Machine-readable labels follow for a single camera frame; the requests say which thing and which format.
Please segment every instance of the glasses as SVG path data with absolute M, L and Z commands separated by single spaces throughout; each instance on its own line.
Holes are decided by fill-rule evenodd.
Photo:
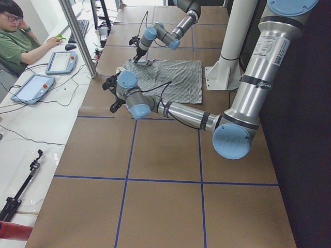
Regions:
M 10 21 L 10 22 L 14 22 L 14 21 L 17 21 L 17 23 L 22 23 L 23 22 L 23 18 L 21 18 L 21 17 L 14 17 L 14 16 L 12 16 L 12 15 L 7 15 L 7 14 L 5 14 L 5 13 L 3 13 L 5 16 L 8 16 L 8 20 Z

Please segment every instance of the white wall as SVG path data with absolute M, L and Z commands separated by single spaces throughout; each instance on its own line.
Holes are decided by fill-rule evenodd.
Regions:
M 15 0 L 24 12 L 24 20 L 30 25 L 33 32 L 36 34 L 40 43 L 43 43 L 47 37 L 48 32 L 41 21 L 36 9 L 34 8 L 31 0 Z
M 37 11 L 48 34 L 59 21 L 59 14 L 63 13 L 57 0 L 29 0 Z

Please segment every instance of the red object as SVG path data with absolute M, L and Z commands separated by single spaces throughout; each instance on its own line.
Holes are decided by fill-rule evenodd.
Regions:
M 27 241 L 32 229 L 31 226 L 0 221 L 0 239 Z

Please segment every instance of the touchscreen tablet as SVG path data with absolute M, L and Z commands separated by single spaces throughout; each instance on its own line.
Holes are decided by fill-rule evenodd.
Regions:
M 54 81 L 55 78 L 53 76 L 33 74 L 11 97 L 11 100 L 25 104 L 34 104 L 47 93 Z
M 70 52 L 53 52 L 46 68 L 47 75 L 69 74 L 76 66 L 77 54 Z

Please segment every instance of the gray striped towel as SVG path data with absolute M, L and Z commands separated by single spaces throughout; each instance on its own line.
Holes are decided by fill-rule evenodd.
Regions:
M 147 63 L 133 63 L 127 60 L 123 67 L 133 71 L 138 77 L 142 90 L 149 90 L 172 81 L 162 98 L 179 103 L 202 102 L 202 63 L 199 60 L 149 60 Z M 146 94 L 161 95 L 165 86 Z

